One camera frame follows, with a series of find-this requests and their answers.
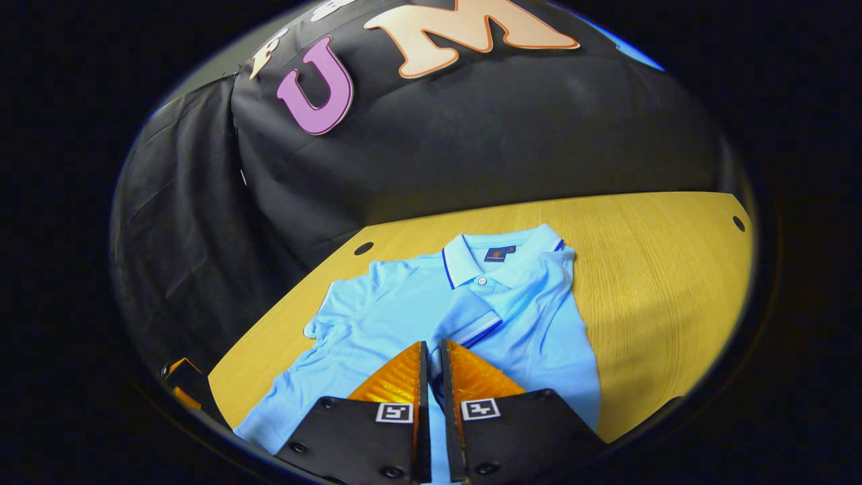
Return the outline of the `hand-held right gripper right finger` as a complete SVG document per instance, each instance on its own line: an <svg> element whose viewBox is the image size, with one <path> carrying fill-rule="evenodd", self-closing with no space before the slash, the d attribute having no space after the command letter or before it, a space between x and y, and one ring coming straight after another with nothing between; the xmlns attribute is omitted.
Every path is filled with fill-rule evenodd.
<svg viewBox="0 0 862 485"><path fill-rule="evenodd" d="M450 476L462 483L551 483L606 442L553 389L525 391L471 350L441 343Z"/></svg>

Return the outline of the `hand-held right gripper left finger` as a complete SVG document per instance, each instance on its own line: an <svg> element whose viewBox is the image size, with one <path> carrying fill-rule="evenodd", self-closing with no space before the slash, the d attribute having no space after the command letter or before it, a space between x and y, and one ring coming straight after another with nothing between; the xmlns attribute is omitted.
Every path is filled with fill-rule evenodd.
<svg viewBox="0 0 862 485"><path fill-rule="evenodd" d="M417 342L347 398L321 397L277 457L339 484L429 483L427 363L427 344Z"/></svg>

